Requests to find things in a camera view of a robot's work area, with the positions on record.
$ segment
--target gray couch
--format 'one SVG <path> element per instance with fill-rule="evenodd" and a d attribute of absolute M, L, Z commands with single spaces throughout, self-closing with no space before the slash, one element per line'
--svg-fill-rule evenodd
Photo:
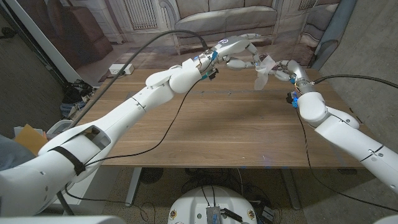
<path fill-rule="evenodd" d="M 278 0 L 159 0 L 167 10 L 171 29 L 191 30 L 207 42 L 248 33 L 272 38 L 277 20 Z M 174 34 L 177 53 L 180 48 L 199 44 L 188 34 Z"/>

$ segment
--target power strip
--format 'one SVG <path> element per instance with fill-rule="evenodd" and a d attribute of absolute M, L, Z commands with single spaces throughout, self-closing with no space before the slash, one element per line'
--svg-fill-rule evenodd
<path fill-rule="evenodd" d="M 111 72 L 112 75 L 116 75 L 120 69 L 122 69 L 123 64 L 113 64 L 110 66 L 109 71 Z M 134 66 L 132 64 L 129 64 L 124 71 L 126 74 L 131 75 L 132 71 L 134 71 Z"/>

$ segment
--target black strap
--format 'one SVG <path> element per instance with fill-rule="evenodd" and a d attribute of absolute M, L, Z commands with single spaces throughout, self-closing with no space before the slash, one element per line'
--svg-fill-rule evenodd
<path fill-rule="evenodd" d="M 82 162 L 80 162 L 80 160 L 78 158 L 76 158 L 76 156 L 74 156 L 72 153 L 70 153 L 70 151 L 66 150 L 65 148 L 63 148 L 61 146 L 57 146 L 49 151 L 52 151 L 52 150 L 59 152 L 60 154 L 65 156 L 67 159 L 69 159 L 69 161 L 75 166 L 76 175 L 79 175 L 83 171 L 86 170 L 85 165 Z"/>

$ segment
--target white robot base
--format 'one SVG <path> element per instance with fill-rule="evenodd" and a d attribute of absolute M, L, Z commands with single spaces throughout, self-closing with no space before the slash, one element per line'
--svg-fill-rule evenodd
<path fill-rule="evenodd" d="M 226 187 L 203 186 L 190 190 L 182 195 L 172 205 L 169 213 L 168 224 L 207 224 L 208 217 L 206 209 L 210 207 L 227 208 L 242 217 L 243 223 L 256 224 L 257 218 L 251 204 L 240 194 Z M 219 222 L 216 217 L 210 217 L 210 223 L 237 224 L 240 223 L 230 217 L 220 216 Z"/>

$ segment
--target wire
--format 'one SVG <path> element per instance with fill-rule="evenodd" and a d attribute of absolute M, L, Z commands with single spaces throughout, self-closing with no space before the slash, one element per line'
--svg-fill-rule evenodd
<path fill-rule="evenodd" d="M 320 83 L 322 81 L 325 81 L 325 80 L 327 80 L 329 78 L 362 78 L 362 79 L 366 79 L 366 80 L 372 80 L 372 81 L 376 81 L 376 82 L 381 82 L 381 83 L 384 83 L 386 85 L 392 86 L 394 88 L 398 88 L 398 85 L 395 84 L 395 83 L 383 80 L 381 78 L 367 77 L 367 76 L 364 76 L 364 75 L 329 75 L 329 76 L 325 76 L 325 77 L 319 78 L 317 80 L 314 80 L 314 81 L 312 81 L 312 83 L 313 84 L 318 84 L 318 83 Z"/>
<path fill-rule="evenodd" d="M 122 157 L 138 156 L 138 155 L 144 154 L 144 153 L 146 153 L 146 152 L 149 152 L 149 151 L 151 151 L 151 150 L 154 150 L 154 149 L 155 149 L 157 146 L 159 146 L 159 145 L 163 142 L 163 140 L 166 138 L 167 133 L 169 132 L 169 130 L 170 130 L 170 128 L 172 127 L 172 125 L 173 125 L 175 119 L 177 118 L 178 113 L 180 112 L 180 109 L 181 109 L 181 107 L 182 107 L 182 105 L 183 105 L 183 103 L 184 103 L 184 101 L 185 101 L 185 99 L 186 99 L 188 93 L 191 91 L 191 89 L 189 89 L 189 90 L 187 91 L 187 93 L 185 94 L 184 98 L 182 99 L 181 105 L 180 105 L 180 107 L 179 107 L 178 110 L 177 110 L 177 114 L 175 114 L 175 117 L 174 117 L 173 121 L 170 123 L 170 125 L 169 125 L 169 127 L 167 128 L 166 132 L 164 133 L 163 138 L 159 141 L 159 143 L 156 144 L 156 146 L 154 146 L 154 147 L 152 147 L 152 148 L 150 148 L 150 149 L 148 149 L 148 150 L 135 153 L 135 154 L 128 154 L 128 155 L 120 155 L 120 156 L 105 157 L 105 158 L 98 159 L 98 160 L 93 161 L 93 162 L 89 162 L 89 163 L 87 163 L 85 166 L 89 166 L 89 165 L 92 165 L 92 164 L 94 164 L 94 163 L 96 163 L 96 162 L 101 162 L 101 161 L 104 161 L 104 160 L 107 160 L 107 159 L 115 159 L 115 158 L 122 158 Z"/>
<path fill-rule="evenodd" d="M 69 207 L 67 201 L 65 200 L 65 198 L 63 197 L 61 191 L 59 191 L 57 193 L 57 197 L 58 200 L 61 202 L 61 205 L 64 209 L 64 211 L 68 214 L 68 215 L 75 215 L 74 212 L 72 211 L 72 209 Z"/>
<path fill-rule="evenodd" d="M 213 201 L 214 201 L 214 207 L 216 206 L 216 195 L 214 193 L 214 187 L 213 184 L 211 185 L 211 189 L 213 189 Z"/>
<path fill-rule="evenodd" d="M 76 120 L 74 120 L 72 122 L 72 124 L 69 126 L 69 128 L 73 128 L 77 125 L 77 123 L 82 119 L 82 117 L 84 117 L 84 115 L 86 115 L 86 113 L 91 109 L 91 107 L 93 107 L 93 105 L 101 98 L 102 95 L 104 95 L 104 93 L 106 92 L 106 90 L 108 90 L 108 88 L 119 78 L 119 76 L 124 73 L 124 69 L 130 64 L 130 62 L 142 51 L 144 50 L 149 44 L 151 44 L 153 41 L 157 40 L 159 37 L 162 37 L 164 35 L 167 34 L 173 34 L 173 33 L 186 33 L 186 34 L 191 34 L 194 35 L 195 37 L 198 37 L 200 39 L 200 42 L 203 46 L 203 50 L 208 50 L 208 46 L 205 42 L 205 40 L 203 40 L 203 38 L 201 36 L 199 36 L 197 33 L 192 32 L 190 30 L 168 30 L 165 31 L 161 34 L 156 35 L 154 38 L 152 38 L 151 40 L 149 40 L 148 42 L 146 42 L 140 49 L 137 50 L 137 52 L 135 52 L 128 60 L 127 62 L 120 68 L 119 72 L 112 78 L 112 80 L 105 86 L 105 88 L 102 89 L 102 91 L 96 96 L 96 98 L 92 99 L 92 102 L 88 105 L 86 105 L 85 110 L 83 110 L 83 112 L 79 115 L 79 117 L 76 118 Z"/>
<path fill-rule="evenodd" d="M 386 207 L 386 206 L 383 206 L 383 205 L 378 205 L 378 204 L 372 203 L 372 202 L 367 202 L 367 201 L 364 201 L 364 200 L 361 200 L 361 199 L 354 198 L 354 197 L 352 197 L 352 196 L 343 194 L 343 193 L 341 193 L 341 192 L 339 192 L 339 191 L 337 191 L 337 190 L 334 190 L 333 188 L 327 186 L 327 185 L 324 184 L 322 181 L 320 181 L 320 180 L 318 179 L 318 177 L 316 177 L 316 175 L 315 175 L 314 172 L 313 172 L 313 169 L 312 169 L 312 166 L 311 166 L 311 162 L 310 162 L 310 156 L 308 155 L 308 144 L 307 144 L 307 135 L 305 134 L 305 128 L 304 128 L 303 122 L 302 122 L 302 120 L 301 120 L 301 117 L 300 117 L 300 115 L 299 115 L 299 111 L 298 111 L 297 109 L 295 109 L 295 110 L 296 110 L 298 119 L 300 120 L 301 127 L 303 128 L 304 139 L 305 139 L 305 152 L 307 153 L 308 165 L 310 166 L 310 170 L 311 170 L 312 175 L 314 176 L 314 178 L 315 178 L 319 183 L 321 183 L 323 186 L 325 186 L 327 189 L 331 190 L 332 192 L 334 192 L 334 193 L 336 193 L 336 194 L 340 194 L 340 195 L 342 195 L 342 196 L 344 196 L 344 197 L 348 197 L 348 198 L 350 198 L 350 199 L 353 199 L 353 200 L 356 200 L 356 201 L 359 201 L 359 202 L 362 202 L 362 203 L 366 203 L 366 204 L 373 205 L 373 206 L 376 206 L 376 207 L 385 208 L 385 209 L 388 209 L 388 210 L 391 210 L 391 211 L 394 211 L 394 212 L 398 212 L 398 210 L 396 210 L 396 209 L 394 209 L 394 208 Z"/>
<path fill-rule="evenodd" d="M 78 199 L 78 200 L 87 200 L 87 201 L 92 201 L 92 202 L 122 203 L 122 204 L 124 204 L 124 205 L 125 205 L 125 204 L 128 204 L 129 206 L 136 207 L 136 208 L 138 208 L 138 209 L 140 210 L 141 218 L 142 218 L 145 222 L 148 222 L 148 213 L 145 212 L 145 210 L 143 210 L 142 207 L 143 207 L 145 204 L 149 203 L 149 204 L 151 204 L 151 205 L 153 206 L 153 208 L 154 208 L 154 223 L 155 223 L 155 213 L 156 213 L 156 210 L 155 210 L 154 204 L 151 203 L 151 202 L 145 202 L 145 203 L 143 203 L 141 206 L 138 206 L 138 205 L 134 205 L 133 203 L 129 203 L 129 202 L 121 202 L 121 201 L 114 201 L 114 200 L 108 200 L 108 199 L 82 198 L 82 197 L 77 197 L 77 196 L 72 195 L 71 193 L 69 193 L 67 186 L 68 186 L 68 185 L 65 186 L 65 193 L 66 193 L 69 197 L 73 197 L 73 198 Z M 146 219 L 142 216 L 142 213 L 143 213 L 143 212 L 144 212 L 144 214 L 145 214 L 146 217 L 147 217 Z"/>
<path fill-rule="evenodd" d="M 254 185 L 254 184 L 252 184 L 252 183 L 250 183 L 250 182 L 248 182 L 247 184 L 242 184 L 242 183 L 239 182 L 239 180 L 236 179 L 234 176 L 232 176 L 232 177 L 233 177 L 233 180 L 235 180 L 238 184 L 241 184 L 241 185 L 243 185 L 243 186 L 245 186 L 245 187 L 254 187 L 255 189 L 260 190 L 261 193 L 267 198 L 267 200 L 268 200 L 268 201 L 271 201 L 271 200 L 269 199 L 268 195 L 267 195 L 260 187 Z"/>
<path fill-rule="evenodd" d="M 294 89 L 296 90 L 296 92 L 300 93 L 301 95 L 303 94 L 298 88 L 297 88 L 297 83 L 294 83 Z"/>
<path fill-rule="evenodd" d="M 143 209 L 141 209 L 141 208 L 142 208 L 145 204 L 150 204 L 150 205 L 154 208 L 154 223 L 155 223 L 155 219 L 156 219 L 156 209 L 155 209 L 155 205 L 154 205 L 152 202 L 145 202 L 145 203 L 143 203 L 143 204 L 141 205 L 141 207 L 140 207 L 140 215 L 141 215 L 142 220 L 144 220 L 145 222 L 148 222 L 148 219 L 145 220 L 144 217 L 142 216 L 142 211 L 143 211 Z"/>
<path fill-rule="evenodd" d="M 210 207 L 210 203 L 209 203 L 209 201 L 206 198 L 205 191 L 203 190 L 203 186 L 201 187 L 201 191 L 203 192 L 203 196 L 205 196 L 205 199 L 207 201 L 207 205 Z"/>
<path fill-rule="evenodd" d="M 241 179 L 241 195 L 243 196 L 243 181 L 242 181 L 241 171 L 239 170 L 239 168 L 236 169 L 238 170 L 239 178 Z"/>

